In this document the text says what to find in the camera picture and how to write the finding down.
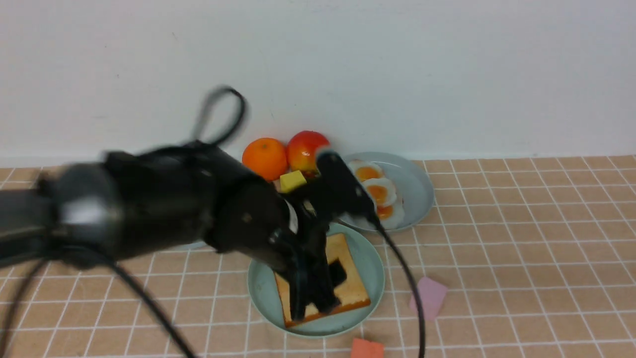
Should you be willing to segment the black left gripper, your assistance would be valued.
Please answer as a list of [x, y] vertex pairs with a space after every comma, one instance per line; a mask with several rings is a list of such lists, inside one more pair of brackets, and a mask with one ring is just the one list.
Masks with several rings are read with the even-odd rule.
[[216, 173], [213, 181], [214, 217], [207, 245], [288, 274], [293, 321], [305, 319], [307, 303], [320, 314], [331, 314], [340, 305], [326, 256], [331, 184], [320, 177], [279, 193], [253, 172]]

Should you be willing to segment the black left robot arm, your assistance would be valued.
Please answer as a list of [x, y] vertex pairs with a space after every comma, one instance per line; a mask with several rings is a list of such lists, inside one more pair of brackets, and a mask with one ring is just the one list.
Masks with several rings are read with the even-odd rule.
[[335, 288], [345, 274], [327, 262], [325, 229], [217, 147], [111, 152], [34, 188], [1, 193], [2, 268], [60, 250], [63, 261], [92, 269], [96, 259], [69, 248], [122, 261], [198, 242], [284, 278], [295, 321], [309, 304], [322, 314], [340, 305]]

